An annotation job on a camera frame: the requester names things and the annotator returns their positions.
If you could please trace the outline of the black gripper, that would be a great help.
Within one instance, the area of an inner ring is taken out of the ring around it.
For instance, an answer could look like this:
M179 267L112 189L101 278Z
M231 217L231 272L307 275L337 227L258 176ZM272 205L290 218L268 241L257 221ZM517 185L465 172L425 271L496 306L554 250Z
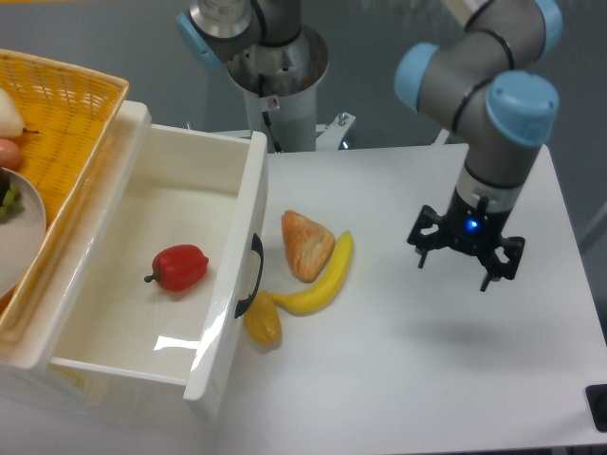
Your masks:
M424 205L419 212L407 243L419 255L417 267L422 269L428 253L449 247L464 254L479 256L486 270L480 291L485 292L491 282L515 279L523 256L525 238L504 238L502 231L512 209L506 211L478 210L466 202L457 190L453 191L444 217Z

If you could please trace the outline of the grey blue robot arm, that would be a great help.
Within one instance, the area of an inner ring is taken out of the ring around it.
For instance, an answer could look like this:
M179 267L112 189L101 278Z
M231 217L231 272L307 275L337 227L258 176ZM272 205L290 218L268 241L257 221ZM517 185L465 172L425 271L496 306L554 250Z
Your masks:
M204 67L228 70L251 131L276 152L315 149L328 51L299 2L195 1L176 25ZM395 71L397 97L468 146L447 212L424 207L408 241L420 256L450 248L475 257L487 282L511 280L524 239L502 231L560 105L554 86L526 67L558 42L562 16L552 1L483 1L464 30L449 49L414 45Z

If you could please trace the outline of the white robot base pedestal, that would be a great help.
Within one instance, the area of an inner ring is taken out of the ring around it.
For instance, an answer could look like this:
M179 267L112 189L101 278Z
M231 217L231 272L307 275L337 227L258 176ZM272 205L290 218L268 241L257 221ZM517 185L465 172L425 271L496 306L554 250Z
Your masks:
M317 124L317 91L328 64L324 39L308 26L287 45L252 45L227 62L228 74L244 97L248 127L267 136L269 152L344 146L355 116L340 112L331 122Z

